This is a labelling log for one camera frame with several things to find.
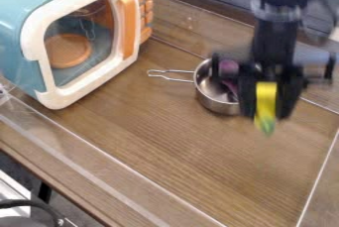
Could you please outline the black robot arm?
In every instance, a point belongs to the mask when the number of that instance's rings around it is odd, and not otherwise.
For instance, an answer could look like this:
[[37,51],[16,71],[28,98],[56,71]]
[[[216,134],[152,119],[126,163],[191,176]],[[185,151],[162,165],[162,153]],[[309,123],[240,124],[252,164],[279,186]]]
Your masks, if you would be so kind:
[[[309,0],[253,0],[253,41],[249,58],[228,72],[225,59],[212,55],[212,76],[237,87],[240,114],[256,121],[283,120],[293,110],[303,89],[311,83],[332,80],[336,56],[324,61],[324,74],[308,76],[293,61],[297,28]],[[328,0],[319,0],[331,16]]]

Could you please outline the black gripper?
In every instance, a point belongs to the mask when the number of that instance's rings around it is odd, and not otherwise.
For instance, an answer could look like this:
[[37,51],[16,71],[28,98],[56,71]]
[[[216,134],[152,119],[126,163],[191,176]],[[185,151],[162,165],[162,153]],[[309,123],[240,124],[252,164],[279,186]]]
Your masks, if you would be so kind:
[[[303,25],[299,6],[271,6],[252,1],[256,19],[251,58],[239,64],[239,103],[241,115],[255,116],[256,77],[277,79],[275,116],[287,119],[293,111],[303,87],[308,84],[329,84],[336,57],[323,60],[304,59],[295,62],[297,27]],[[212,58],[225,59],[217,53]]]

